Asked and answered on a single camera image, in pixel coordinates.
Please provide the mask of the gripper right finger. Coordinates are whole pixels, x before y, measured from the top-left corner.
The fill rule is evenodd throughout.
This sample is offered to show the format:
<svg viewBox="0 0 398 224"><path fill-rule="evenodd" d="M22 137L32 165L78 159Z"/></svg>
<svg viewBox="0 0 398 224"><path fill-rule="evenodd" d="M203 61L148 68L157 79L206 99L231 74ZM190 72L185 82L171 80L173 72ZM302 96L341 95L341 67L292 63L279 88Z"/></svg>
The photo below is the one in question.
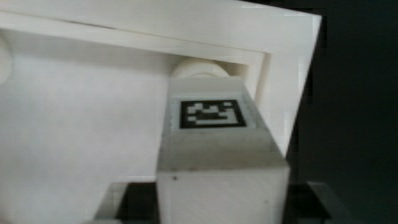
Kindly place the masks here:
<svg viewBox="0 0 398 224"><path fill-rule="evenodd" d="M363 224L329 185L322 182L290 185L288 224Z"/></svg>

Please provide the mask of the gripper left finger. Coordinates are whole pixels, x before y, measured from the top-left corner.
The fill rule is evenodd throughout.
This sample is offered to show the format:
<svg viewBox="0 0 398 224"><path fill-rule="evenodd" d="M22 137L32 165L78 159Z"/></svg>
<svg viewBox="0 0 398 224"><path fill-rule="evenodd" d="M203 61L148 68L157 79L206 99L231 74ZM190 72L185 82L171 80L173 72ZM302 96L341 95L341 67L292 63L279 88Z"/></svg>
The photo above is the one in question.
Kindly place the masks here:
<svg viewBox="0 0 398 224"><path fill-rule="evenodd" d="M157 184L112 183L87 224L160 224Z"/></svg>

